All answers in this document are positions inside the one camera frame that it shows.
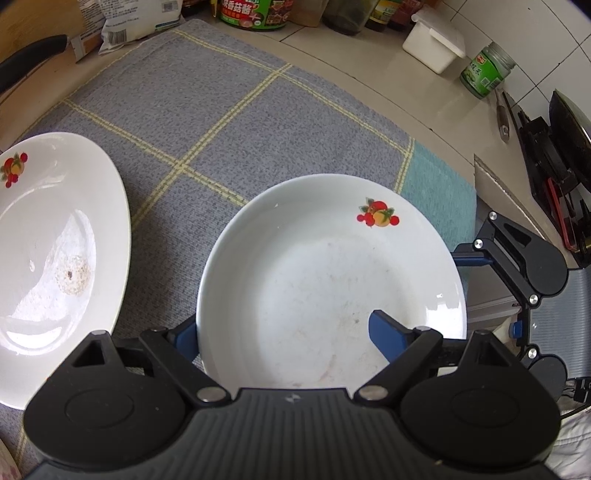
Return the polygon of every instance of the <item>cutting board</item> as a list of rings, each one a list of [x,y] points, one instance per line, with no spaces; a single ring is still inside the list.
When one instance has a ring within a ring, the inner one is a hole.
[[[0,12],[0,25],[0,62],[34,41],[84,30],[77,0],[12,0]]]

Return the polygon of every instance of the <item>white wall tile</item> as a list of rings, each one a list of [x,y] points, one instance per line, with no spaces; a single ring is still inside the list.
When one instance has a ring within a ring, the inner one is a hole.
[[[453,17],[452,25],[464,35],[466,57],[474,58],[483,47],[486,47],[492,41],[463,17],[462,14],[457,14]]]
[[[519,102],[519,106],[523,109],[523,111],[530,117],[530,119],[538,118],[539,116],[543,117],[546,120],[547,124],[550,124],[550,119],[548,117],[548,108],[550,107],[550,102],[546,100],[542,92],[540,92],[537,88],[534,88],[530,93],[528,93],[523,99]]]
[[[441,2],[437,6],[437,13],[446,20],[451,20],[456,14],[456,11],[452,7],[449,7],[445,3]]]
[[[591,35],[591,20],[570,0],[542,0],[573,34],[578,43]]]
[[[505,79],[503,88],[513,97],[513,100],[519,103],[534,86],[534,82],[519,68],[519,65],[516,65]]]
[[[456,12],[461,9],[466,0],[443,0],[447,5],[452,7]]]
[[[577,43],[542,0],[467,0],[460,13],[538,83]]]
[[[591,60],[591,37],[581,43],[581,48],[587,54],[587,58]]]
[[[569,58],[550,73],[538,87],[549,100],[557,89],[571,99],[588,118],[591,118],[591,61],[577,48]]]

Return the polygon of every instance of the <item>round white bowl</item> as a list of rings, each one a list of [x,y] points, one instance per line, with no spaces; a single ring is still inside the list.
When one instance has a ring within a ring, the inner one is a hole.
[[[437,231],[369,180],[286,181],[240,210],[207,260],[196,320],[205,370],[233,395],[353,393],[387,364],[369,339],[375,309],[465,338],[462,284]]]
[[[89,332],[113,330],[131,227],[119,173],[87,138],[32,137],[0,167],[0,402],[22,409]]]

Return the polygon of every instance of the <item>yellow stitched line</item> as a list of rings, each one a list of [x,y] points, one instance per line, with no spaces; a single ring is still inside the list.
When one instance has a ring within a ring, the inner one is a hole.
[[[156,202],[162,195],[170,188],[174,181],[182,173],[183,167],[187,166],[191,161],[199,155],[207,145],[215,138],[215,136],[230,123],[242,110],[244,110],[257,96],[259,96],[278,76],[287,71],[291,67],[290,64],[283,65],[278,70],[273,71],[267,76],[259,85],[250,91],[242,100],[240,100],[234,107],[228,110],[224,116],[212,126],[199,141],[191,147],[191,149],[183,156],[173,169],[160,181],[152,193],[146,198],[138,211],[131,218],[131,228],[136,229],[139,223],[145,218],[148,212],[154,207]]]
[[[92,77],[90,77],[87,81],[85,81],[82,85],[80,85],[76,90],[74,90],[72,93],[69,93],[66,98],[64,98],[64,100],[70,98],[72,95],[74,95],[78,90],[80,90],[82,87],[84,87],[85,85],[87,85],[88,83],[90,83],[91,81],[93,81],[95,78],[97,78],[101,73],[103,73],[108,67],[110,67],[111,65],[115,64],[116,62],[122,60],[124,57],[127,56],[128,53],[131,53],[132,51],[134,51],[138,46],[134,47],[134,48],[130,48],[128,51],[126,51],[123,55],[121,55],[118,59],[115,59],[113,62],[109,63],[108,65],[105,65],[103,68],[101,68],[95,75],[93,75]],[[29,133],[41,120],[43,120],[47,115],[49,115],[52,111],[54,111],[59,105],[61,104],[61,102],[57,102],[54,106],[52,106],[47,112],[45,112],[43,115],[41,115],[37,120],[35,120],[35,122],[29,127],[27,128],[20,136],[23,137],[25,136],[27,133]]]
[[[134,144],[140,150],[156,157],[163,163],[171,167],[175,167],[178,164],[178,160],[173,157],[172,155],[167,154],[166,152],[160,150],[159,148],[147,143],[146,141],[142,140],[140,137],[136,137],[134,134],[129,133],[126,130],[118,127],[117,125],[112,124],[111,122],[105,120],[102,117],[99,117],[97,114],[82,108],[80,105],[75,104],[71,100],[65,99],[63,101],[67,106],[72,108],[72,110],[78,112],[81,115],[84,115],[89,120],[92,120],[97,125],[101,126],[105,130],[113,132],[116,135],[126,139],[130,143]],[[201,173],[197,172],[195,169],[191,168],[188,165],[183,166],[182,172],[186,174],[191,179],[195,180],[196,182],[210,188],[214,192],[221,195],[226,200],[232,202],[235,205],[240,207],[246,205],[247,200],[244,199],[242,196],[238,195],[237,193],[231,191],[229,188],[226,188],[224,185],[219,184],[218,182],[202,175]]]
[[[415,140],[414,140],[414,138],[411,138],[411,143],[410,143],[410,145],[408,146],[408,154],[407,154],[407,155],[405,156],[405,158],[404,158],[404,160],[405,160],[405,161],[404,161],[404,165],[403,165],[403,166],[404,166],[404,168],[402,168],[402,167],[401,167],[401,170],[402,170],[402,177],[400,177],[400,175],[399,175],[399,180],[400,180],[400,181],[399,181],[398,189],[397,189],[397,190],[395,190],[395,191],[396,191],[396,193],[399,193],[399,194],[400,194],[400,193],[402,193],[402,188],[404,187],[404,180],[406,180],[406,174],[407,174],[407,172],[408,172],[408,166],[410,165],[410,162],[411,162],[411,161],[412,161],[412,159],[413,159],[413,154],[414,154],[414,143],[415,143]]]
[[[27,441],[28,439],[25,435],[25,429],[21,424],[21,431],[18,435],[17,451],[14,455],[14,463],[17,464],[19,470],[21,469],[22,454],[24,453],[25,447],[27,446]]]
[[[174,30],[174,32],[177,35],[180,35],[194,43],[196,43],[197,45],[201,45],[202,47],[206,47],[209,48],[211,50],[223,53],[225,55],[228,55],[230,57],[233,57],[235,59],[238,60],[242,60],[245,61],[247,63],[250,63],[251,65],[254,65],[256,67],[259,67],[261,69],[265,69],[265,70],[269,70],[271,71],[272,69],[269,68],[267,65],[260,63],[256,60],[250,59],[249,57],[245,57],[244,55],[240,55],[237,53],[234,53],[230,50],[227,50],[225,48],[221,48],[218,47],[216,45],[212,45],[206,41],[201,40],[200,38],[194,37],[186,32],[180,31],[180,30]],[[378,129],[372,127],[369,123],[365,122],[364,120],[360,119],[357,115],[355,115],[352,112],[349,112],[347,109],[341,107],[338,103],[333,102],[332,100],[329,100],[327,97],[325,97],[324,95],[322,95],[321,93],[317,92],[316,90],[312,89],[311,87],[308,87],[305,83],[300,82],[299,80],[296,80],[295,78],[290,77],[289,75],[285,75],[282,74],[281,75],[282,78],[284,78],[285,80],[293,83],[294,85],[297,85],[298,87],[300,87],[302,90],[305,90],[306,92],[308,92],[309,94],[311,94],[312,96],[314,96],[316,99],[320,100],[321,102],[323,102],[325,105],[328,105],[332,108],[334,108],[335,110],[337,110],[338,112],[342,113],[344,116],[346,116],[347,118],[351,119],[353,122],[357,123],[358,125],[360,125],[361,127],[369,130],[371,133],[375,134],[377,137],[379,137],[381,140],[383,140],[384,142],[386,142],[388,145],[390,145],[392,148],[395,148],[396,150],[402,152],[402,153],[406,153],[407,149],[398,145],[398,143],[396,143],[394,140],[392,140],[390,137],[388,137],[387,135],[385,135],[384,133],[382,133],[381,131],[379,131]]]

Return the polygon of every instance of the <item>countertop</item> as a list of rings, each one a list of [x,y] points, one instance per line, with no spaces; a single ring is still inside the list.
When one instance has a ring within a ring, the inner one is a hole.
[[[496,125],[494,96],[479,100],[459,82],[467,60],[441,76],[402,49],[405,35],[364,28],[354,37],[288,24],[255,33],[199,17],[254,47],[272,53],[341,87],[414,136],[454,168],[499,213],[559,248],[560,237],[531,196],[519,142],[508,144]],[[32,72],[10,95],[0,97],[0,149],[6,150],[46,110],[138,43],[75,63],[68,48]],[[561,248],[569,266],[572,256]]]

